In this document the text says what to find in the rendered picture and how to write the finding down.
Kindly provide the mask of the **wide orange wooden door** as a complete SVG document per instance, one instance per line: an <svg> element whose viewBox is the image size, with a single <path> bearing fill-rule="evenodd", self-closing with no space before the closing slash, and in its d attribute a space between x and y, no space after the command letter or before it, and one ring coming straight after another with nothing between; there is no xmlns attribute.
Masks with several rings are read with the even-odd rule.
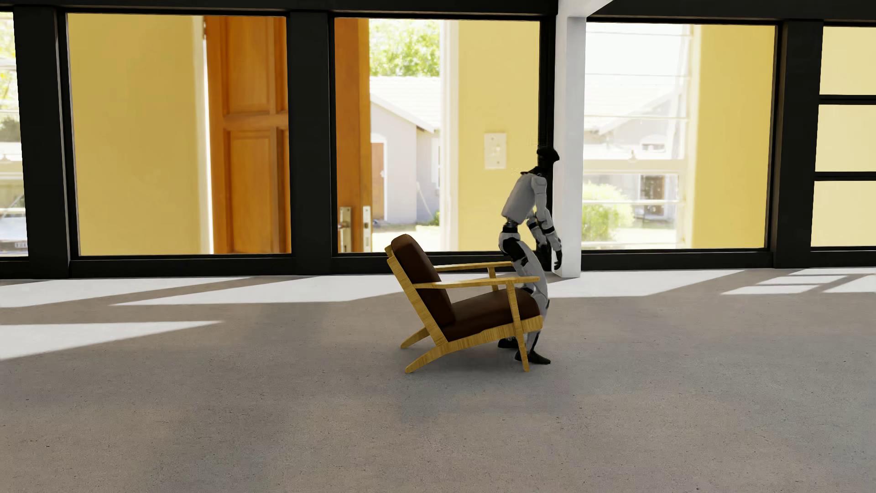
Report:
<svg viewBox="0 0 876 493"><path fill-rule="evenodd" d="M204 22L214 252L290 253L286 19Z"/></svg>

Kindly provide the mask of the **white square pillar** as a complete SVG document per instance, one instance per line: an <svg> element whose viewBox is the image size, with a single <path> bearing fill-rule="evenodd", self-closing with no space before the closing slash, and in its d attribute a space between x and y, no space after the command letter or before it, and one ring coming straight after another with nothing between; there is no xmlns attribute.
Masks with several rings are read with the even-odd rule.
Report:
<svg viewBox="0 0 876 493"><path fill-rule="evenodd" d="M554 270L563 278L582 271L582 199L586 18L611 0L558 0L555 19L553 147L553 222L563 245L563 262Z"/></svg>

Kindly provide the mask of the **white wall switch plate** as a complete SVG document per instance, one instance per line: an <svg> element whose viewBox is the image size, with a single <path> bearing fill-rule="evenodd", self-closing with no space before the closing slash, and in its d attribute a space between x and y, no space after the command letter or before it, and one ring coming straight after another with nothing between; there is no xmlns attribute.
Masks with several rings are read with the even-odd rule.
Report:
<svg viewBox="0 0 876 493"><path fill-rule="evenodd" d="M507 134L505 132L484 134L484 166L487 170L506 169Z"/></svg>

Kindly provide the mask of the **white right robot leg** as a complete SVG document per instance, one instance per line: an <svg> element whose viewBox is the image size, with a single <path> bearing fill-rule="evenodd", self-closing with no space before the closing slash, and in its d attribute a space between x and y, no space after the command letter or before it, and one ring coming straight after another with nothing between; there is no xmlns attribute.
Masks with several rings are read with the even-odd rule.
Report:
<svg viewBox="0 0 876 493"><path fill-rule="evenodd" d="M544 270L529 245L521 241L517 226L503 227L499 235L498 246L503 254L510 256L516 274L519 276L540 276L540 280L535 283L525 283L522 289L529 293L538 305L542 317L546 317L549 297L547 282L543 276ZM540 333L540 330L536 330L526 335L527 356L530 363L548 365L551 364L551 360L540 355L534 349Z"/></svg>

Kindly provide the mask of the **green garden bush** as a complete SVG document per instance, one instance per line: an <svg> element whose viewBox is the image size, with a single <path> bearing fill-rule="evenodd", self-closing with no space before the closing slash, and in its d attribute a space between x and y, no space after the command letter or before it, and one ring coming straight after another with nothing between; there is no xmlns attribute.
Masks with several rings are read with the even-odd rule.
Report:
<svg viewBox="0 0 876 493"><path fill-rule="evenodd" d="M587 182L583 187L582 241L613 241L619 228L632 226L633 207L611 184Z"/></svg>

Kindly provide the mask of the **white neighbouring house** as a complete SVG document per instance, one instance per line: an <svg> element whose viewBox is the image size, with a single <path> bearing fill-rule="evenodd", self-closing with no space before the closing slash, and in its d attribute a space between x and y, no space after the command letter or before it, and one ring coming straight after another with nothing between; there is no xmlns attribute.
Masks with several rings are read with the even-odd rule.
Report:
<svg viewBox="0 0 876 493"><path fill-rule="evenodd" d="M432 224L440 211L441 80L373 75L369 90L372 219Z"/></svg>

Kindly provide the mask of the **black window wall frame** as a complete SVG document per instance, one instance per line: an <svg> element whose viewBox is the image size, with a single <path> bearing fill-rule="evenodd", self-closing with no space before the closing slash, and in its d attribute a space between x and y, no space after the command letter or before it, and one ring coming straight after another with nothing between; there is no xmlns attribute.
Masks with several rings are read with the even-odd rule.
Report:
<svg viewBox="0 0 876 493"><path fill-rule="evenodd" d="M27 195L27 257L0 259L0 278L64 279L269 274L386 274L385 255L336 252L334 19L444 17L542 23L539 136L553 144L554 0L0 0L15 23ZM290 81L291 252L82 256L75 196L69 13L279 15L287 62L310 72ZM876 103L876 95L821 95L825 25L876 25L865 0L619 0L606 21L689 21L778 26L766 246L760 249L582 253L588 271L874 267L876 246L812 247L814 185L874 179L876 172L816 172L820 104Z"/></svg>

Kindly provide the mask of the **green leafy tree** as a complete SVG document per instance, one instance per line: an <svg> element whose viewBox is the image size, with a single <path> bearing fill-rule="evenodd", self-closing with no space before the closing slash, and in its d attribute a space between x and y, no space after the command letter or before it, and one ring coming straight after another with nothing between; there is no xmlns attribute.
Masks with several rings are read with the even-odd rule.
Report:
<svg viewBox="0 0 876 493"><path fill-rule="evenodd" d="M370 19L370 75L438 77L440 27L438 20Z"/></svg>

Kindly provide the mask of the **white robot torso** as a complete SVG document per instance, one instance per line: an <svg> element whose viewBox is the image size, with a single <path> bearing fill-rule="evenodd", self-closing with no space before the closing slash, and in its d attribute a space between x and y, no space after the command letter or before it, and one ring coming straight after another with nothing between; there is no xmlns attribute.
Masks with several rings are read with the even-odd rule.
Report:
<svg viewBox="0 0 876 493"><path fill-rule="evenodd" d="M501 216L517 224L523 224L527 215L534 207L534 193L532 191L531 178L533 173L523 172L513 186Z"/></svg>

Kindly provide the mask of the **narrow orange wooden door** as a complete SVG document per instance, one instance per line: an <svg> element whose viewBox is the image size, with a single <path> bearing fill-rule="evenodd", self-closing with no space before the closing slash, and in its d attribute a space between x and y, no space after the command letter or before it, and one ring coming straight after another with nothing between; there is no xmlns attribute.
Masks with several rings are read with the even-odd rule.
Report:
<svg viewBox="0 0 876 493"><path fill-rule="evenodd" d="M371 206L369 21L334 20L336 203L352 207L352 252L363 252L363 207Z"/></svg>

